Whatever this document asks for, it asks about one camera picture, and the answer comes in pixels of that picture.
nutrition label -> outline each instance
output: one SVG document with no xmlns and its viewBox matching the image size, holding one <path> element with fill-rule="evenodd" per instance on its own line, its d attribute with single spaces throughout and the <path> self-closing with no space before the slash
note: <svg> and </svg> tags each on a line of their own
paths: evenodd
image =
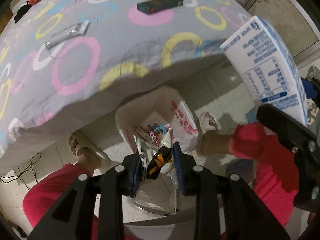
<svg viewBox="0 0 320 240">
<path fill-rule="evenodd" d="M 255 95 L 262 103 L 281 98 L 289 91 L 283 70 L 275 57 L 250 69 L 244 74 L 250 81 Z"/>
</svg>

floor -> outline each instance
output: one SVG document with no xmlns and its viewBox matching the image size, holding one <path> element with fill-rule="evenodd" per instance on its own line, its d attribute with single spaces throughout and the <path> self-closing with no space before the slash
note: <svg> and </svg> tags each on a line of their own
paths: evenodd
<svg viewBox="0 0 320 240">
<path fill-rule="evenodd" d="M 232 66 L 212 67 L 210 69 L 198 72 L 182 81 L 171 84 L 179 91 L 185 102 L 191 109 L 195 120 L 204 111 L 213 113 L 218 119 L 219 133 L 233 133 L 238 124 L 246 124 L 245 114 L 254 107 L 254 103 L 241 78 Z M 130 154 L 130 151 L 119 135 L 115 124 L 115 113 L 111 112 L 95 122 L 83 127 L 81 131 L 114 161 L 122 161 L 124 156 Z M 33 164 L 33 170 L 36 172 L 36 178 L 41 181 L 52 172 L 60 169 L 64 164 L 76 163 L 77 158 L 68 150 L 65 141 L 59 141 L 41 152 L 39 162 Z M 33 157 L 33 162 L 39 158 L 39 155 Z M 226 174 L 228 163 L 234 161 L 235 157 L 231 155 L 211 155 L 201 164 L 209 168 L 212 172 L 219 175 Z M 16 176 L 25 170 L 32 160 L 20 165 L 14 171 L 7 174 Z M 158 181 L 156 187 L 150 186 L 146 190 L 152 192 L 153 196 L 169 199 L 171 192 L 164 181 Z M 27 171 L 21 177 L 21 180 L 15 180 L 8 184 L 0 182 L 0 206 L 4 216 L 12 222 L 20 225 L 27 234 L 32 230 L 22 209 L 22 200 L 28 192 L 28 188 L 36 184 L 35 176 L 32 170 Z M 146 212 L 139 212 L 133 208 L 127 200 L 123 199 L 124 222 L 148 220 L 160 217 Z"/>
</svg>

slipper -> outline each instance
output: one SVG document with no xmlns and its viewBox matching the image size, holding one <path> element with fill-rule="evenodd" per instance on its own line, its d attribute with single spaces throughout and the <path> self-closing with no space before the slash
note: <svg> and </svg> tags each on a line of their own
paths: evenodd
<svg viewBox="0 0 320 240">
<path fill-rule="evenodd" d="M 199 123 L 202 130 L 202 135 L 198 139 L 196 148 L 192 152 L 192 156 L 195 161 L 203 161 L 207 156 L 202 155 L 202 143 L 204 135 L 207 131 L 214 130 L 218 133 L 217 118 L 209 112 L 204 112 L 199 117 Z"/>
<path fill-rule="evenodd" d="M 70 151 L 78 156 L 78 150 L 81 148 L 89 148 L 94 151 L 93 154 L 100 160 L 99 170 L 107 169 L 110 166 L 110 158 L 101 149 L 95 146 L 86 136 L 84 136 L 80 131 L 73 132 L 67 141 Z"/>
</svg>

bed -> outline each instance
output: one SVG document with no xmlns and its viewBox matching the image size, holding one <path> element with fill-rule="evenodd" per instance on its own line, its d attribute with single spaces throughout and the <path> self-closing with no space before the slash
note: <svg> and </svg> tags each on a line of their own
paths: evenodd
<svg viewBox="0 0 320 240">
<path fill-rule="evenodd" d="M 184 0 L 148 16 L 145 0 L 41 0 L 0 36 L 0 173 L 130 96 L 225 60 L 250 15 L 234 0 Z M 44 43 L 90 21 L 84 36 Z"/>
</svg>

white carton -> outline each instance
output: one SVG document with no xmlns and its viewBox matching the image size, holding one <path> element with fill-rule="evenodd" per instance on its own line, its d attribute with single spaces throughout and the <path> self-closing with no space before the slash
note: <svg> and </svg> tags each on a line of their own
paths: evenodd
<svg viewBox="0 0 320 240">
<path fill-rule="evenodd" d="M 252 17 L 221 49 L 256 104 L 271 104 L 306 125 L 306 93 L 297 66 L 267 20 Z"/>
</svg>

